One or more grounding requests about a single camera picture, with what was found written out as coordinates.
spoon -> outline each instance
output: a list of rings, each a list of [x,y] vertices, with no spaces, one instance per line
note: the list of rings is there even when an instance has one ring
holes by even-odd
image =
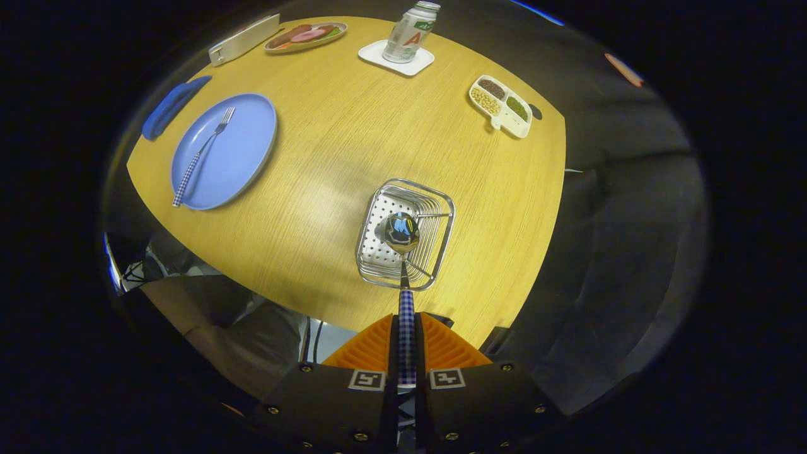
[[[387,219],[384,229],[384,241],[390,249],[401,256],[401,289],[409,288],[409,273],[406,269],[406,254],[417,247],[420,241],[420,231],[417,221],[412,215],[397,212]]]
[[[414,388],[415,363],[415,299],[409,290],[406,255],[417,247],[420,231],[415,218],[397,212],[387,219],[384,241],[401,256],[401,292],[398,299],[398,386]]]

checkered fork handle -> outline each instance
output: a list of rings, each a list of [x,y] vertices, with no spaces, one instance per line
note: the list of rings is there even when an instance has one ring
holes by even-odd
[[[411,290],[401,290],[398,300],[398,385],[414,385],[415,298]]]
[[[179,188],[177,189],[177,195],[174,196],[174,201],[171,204],[175,208],[182,203],[182,197],[185,196],[185,190],[188,187],[190,176],[194,173],[196,163],[199,162],[199,156],[201,156],[201,153],[196,153],[194,159],[190,162],[190,165],[188,166],[188,170],[185,170],[185,174],[182,176],[182,181],[179,183]]]

wooden table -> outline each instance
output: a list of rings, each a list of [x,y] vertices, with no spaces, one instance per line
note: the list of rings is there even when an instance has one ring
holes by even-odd
[[[495,62],[432,34],[436,59],[412,78],[362,61],[358,50],[387,38],[393,23],[340,21],[346,35],[299,53],[267,55],[263,43],[198,76],[213,79],[165,132],[141,137],[128,160],[154,216],[188,249],[239,284],[281,305],[362,330],[394,313],[398,292],[368,284],[355,258],[370,197],[391,178],[448,194],[457,218],[435,284],[415,294],[417,311],[455,321],[480,346],[510,326],[541,267],[557,216],[566,159],[563,117]],[[529,135],[494,131],[468,99],[489,74],[541,109]],[[193,121],[239,93],[261,93],[278,112],[269,162],[252,186],[208,211],[173,208],[170,167]],[[328,230],[320,223],[330,216]]]

stainless steel basket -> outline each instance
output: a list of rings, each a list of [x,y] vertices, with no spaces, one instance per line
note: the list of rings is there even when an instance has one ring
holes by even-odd
[[[442,192],[406,179],[391,179],[375,192],[359,234],[356,264],[364,280],[390,288],[400,288],[401,257],[384,242],[383,228],[396,212],[409,213],[417,221],[420,242],[407,257],[407,269],[411,290],[425,290],[440,272],[456,218],[454,202]]]

white coaster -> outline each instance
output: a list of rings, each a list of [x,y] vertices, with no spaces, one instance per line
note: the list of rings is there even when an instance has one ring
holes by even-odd
[[[419,48],[417,49],[415,58],[412,59],[412,61],[408,63],[393,63],[381,55],[386,46],[387,40],[376,41],[358,51],[358,56],[361,57],[362,60],[392,69],[397,73],[407,76],[414,76],[415,74],[418,74],[423,68],[431,65],[432,61],[434,61],[434,54],[424,48]]]

